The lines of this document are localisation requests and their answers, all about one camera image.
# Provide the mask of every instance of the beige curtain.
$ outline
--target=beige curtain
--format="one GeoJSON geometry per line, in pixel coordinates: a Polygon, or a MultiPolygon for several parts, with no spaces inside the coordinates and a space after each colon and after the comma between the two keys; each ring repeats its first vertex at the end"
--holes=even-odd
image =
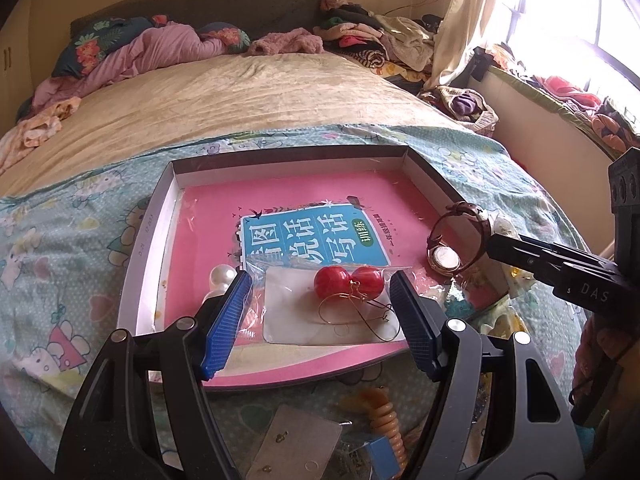
{"type": "Polygon", "coordinates": [[[435,37],[433,69],[425,88],[448,84],[480,45],[496,0],[451,0],[435,37]]]}

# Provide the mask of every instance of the green oval label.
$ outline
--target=green oval label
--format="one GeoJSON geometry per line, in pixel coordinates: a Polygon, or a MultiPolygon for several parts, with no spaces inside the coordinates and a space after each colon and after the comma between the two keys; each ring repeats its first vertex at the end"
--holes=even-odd
{"type": "Polygon", "coordinates": [[[373,245],[373,236],[369,233],[369,228],[361,218],[354,218],[351,220],[353,228],[356,229],[358,234],[358,241],[365,247],[371,247],[373,245]]]}

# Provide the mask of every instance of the pillow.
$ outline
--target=pillow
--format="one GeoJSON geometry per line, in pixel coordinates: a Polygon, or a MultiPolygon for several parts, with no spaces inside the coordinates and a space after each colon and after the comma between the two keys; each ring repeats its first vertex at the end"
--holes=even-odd
{"type": "Polygon", "coordinates": [[[225,22],[213,22],[200,28],[198,35],[203,39],[218,38],[226,45],[229,54],[241,54],[249,48],[251,41],[244,30],[225,22]]]}
{"type": "Polygon", "coordinates": [[[86,77],[111,52],[131,43],[148,28],[163,27],[167,21],[164,14],[158,14],[151,19],[108,18],[93,22],[60,53],[51,76],[86,77]]]}

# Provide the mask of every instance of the gray headboard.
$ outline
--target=gray headboard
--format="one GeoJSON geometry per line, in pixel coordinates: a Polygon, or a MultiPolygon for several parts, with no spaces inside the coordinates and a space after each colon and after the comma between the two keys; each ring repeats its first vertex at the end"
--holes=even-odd
{"type": "Polygon", "coordinates": [[[124,0],[71,22],[71,38],[91,22],[104,17],[133,18],[168,14],[174,22],[200,28],[227,22],[244,30],[252,40],[268,32],[298,27],[311,30],[322,20],[320,0],[124,0]]]}

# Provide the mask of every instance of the blue gripper pad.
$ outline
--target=blue gripper pad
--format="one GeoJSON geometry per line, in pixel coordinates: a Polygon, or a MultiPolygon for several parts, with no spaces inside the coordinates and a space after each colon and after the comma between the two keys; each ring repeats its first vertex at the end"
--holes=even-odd
{"type": "Polygon", "coordinates": [[[229,359],[244,311],[244,302],[251,292],[251,286],[251,276],[247,272],[240,272],[221,298],[224,303],[207,333],[204,359],[200,365],[202,375],[207,381],[217,371],[222,370],[229,359]]]}
{"type": "Polygon", "coordinates": [[[443,365],[440,329],[447,316],[436,301],[418,296],[402,270],[391,277],[389,298],[415,365],[432,381],[439,381],[443,365]]]}

